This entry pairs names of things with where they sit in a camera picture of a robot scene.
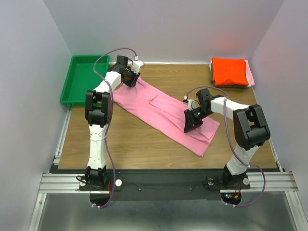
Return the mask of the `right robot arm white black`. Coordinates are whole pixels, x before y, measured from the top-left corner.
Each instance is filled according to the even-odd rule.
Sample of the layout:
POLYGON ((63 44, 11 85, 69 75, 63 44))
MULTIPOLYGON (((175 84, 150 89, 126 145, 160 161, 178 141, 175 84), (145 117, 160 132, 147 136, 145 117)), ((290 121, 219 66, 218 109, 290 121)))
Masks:
POLYGON ((246 171, 250 168, 250 160, 255 152, 270 138, 270 129, 262 107, 258 104, 246 105, 229 100, 227 93, 212 95, 208 86, 197 87, 196 100, 183 97, 188 108, 184 111, 184 132, 188 133, 203 123, 203 119, 218 113, 223 115, 224 123, 233 121, 236 146, 231 147, 232 157, 225 165, 221 184, 232 188, 242 183, 246 171))

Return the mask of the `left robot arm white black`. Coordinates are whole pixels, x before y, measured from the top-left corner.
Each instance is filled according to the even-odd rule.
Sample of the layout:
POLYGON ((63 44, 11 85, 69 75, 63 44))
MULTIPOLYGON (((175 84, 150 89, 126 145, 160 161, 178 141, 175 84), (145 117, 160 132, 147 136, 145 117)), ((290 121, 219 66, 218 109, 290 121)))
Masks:
POLYGON ((101 83, 86 92, 85 119, 90 131, 90 155, 83 182, 97 190, 107 185, 104 152, 113 114, 113 91, 122 83, 130 88, 134 87, 144 66, 137 55, 131 65, 128 65, 128 61, 126 56, 117 56, 116 63, 107 70, 101 83))

